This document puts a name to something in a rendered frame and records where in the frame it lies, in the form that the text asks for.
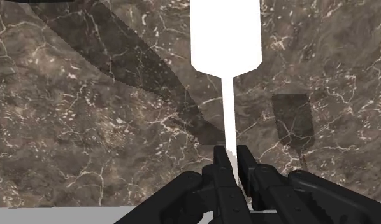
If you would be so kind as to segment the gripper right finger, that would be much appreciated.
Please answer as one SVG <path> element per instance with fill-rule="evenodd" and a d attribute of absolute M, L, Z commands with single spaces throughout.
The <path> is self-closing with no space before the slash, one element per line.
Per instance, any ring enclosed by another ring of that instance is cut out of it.
<path fill-rule="evenodd" d="M 257 210 L 274 209 L 283 224 L 381 224 L 381 202 L 304 170 L 281 175 L 237 146 L 243 189 Z"/>

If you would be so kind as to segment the white spatula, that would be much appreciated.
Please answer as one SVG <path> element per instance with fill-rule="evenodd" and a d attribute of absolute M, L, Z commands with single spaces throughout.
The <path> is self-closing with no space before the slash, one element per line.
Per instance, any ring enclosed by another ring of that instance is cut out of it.
<path fill-rule="evenodd" d="M 262 62 L 260 0 L 190 0 L 191 64 L 221 79 L 225 147 L 235 182 L 234 81 Z"/>

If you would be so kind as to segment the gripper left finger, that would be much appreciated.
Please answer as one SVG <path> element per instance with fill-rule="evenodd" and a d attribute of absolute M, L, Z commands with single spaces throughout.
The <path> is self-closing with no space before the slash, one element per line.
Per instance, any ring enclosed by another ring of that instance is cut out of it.
<path fill-rule="evenodd" d="M 223 146 L 213 149 L 213 164 L 202 173 L 185 171 L 124 215 L 115 224 L 252 224 L 241 188 Z"/>

